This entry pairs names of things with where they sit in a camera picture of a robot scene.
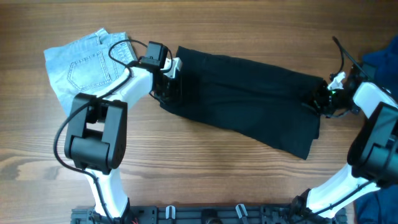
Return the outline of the black shorts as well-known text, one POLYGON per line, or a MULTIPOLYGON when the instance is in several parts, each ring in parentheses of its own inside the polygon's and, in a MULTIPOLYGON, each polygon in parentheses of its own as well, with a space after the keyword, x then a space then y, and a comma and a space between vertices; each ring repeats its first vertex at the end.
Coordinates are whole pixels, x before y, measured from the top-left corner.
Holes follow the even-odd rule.
POLYGON ((286 68, 179 47, 182 100, 169 113, 229 129, 301 159, 319 137, 309 105, 324 79, 286 68))

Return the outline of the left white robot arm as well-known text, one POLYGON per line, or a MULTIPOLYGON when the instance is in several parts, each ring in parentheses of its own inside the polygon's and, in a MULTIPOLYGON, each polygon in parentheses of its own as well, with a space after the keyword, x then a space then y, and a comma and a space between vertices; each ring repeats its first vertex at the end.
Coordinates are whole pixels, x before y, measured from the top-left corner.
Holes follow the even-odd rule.
POLYGON ((72 210, 72 223, 138 223, 130 199, 123 190, 119 166, 126 152, 127 112, 143 96, 150 95, 161 103, 182 99, 182 61, 158 42, 149 42, 145 56, 124 64, 120 81, 88 95, 77 94, 72 110, 60 130, 67 132, 65 157, 58 154, 59 138, 53 142, 58 162, 84 174, 95 198, 95 205, 72 210))

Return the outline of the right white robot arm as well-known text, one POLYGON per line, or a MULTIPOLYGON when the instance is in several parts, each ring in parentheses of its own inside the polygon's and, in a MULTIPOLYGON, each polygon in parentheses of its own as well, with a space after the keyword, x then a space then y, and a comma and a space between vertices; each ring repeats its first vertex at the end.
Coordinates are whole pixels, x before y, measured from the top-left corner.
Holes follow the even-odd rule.
POLYGON ((355 65, 349 75, 358 82, 352 102, 366 120, 350 146, 347 163, 324 184, 295 198, 291 223, 332 223, 347 204, 397 183, 397 100, 367 68, 355 65))

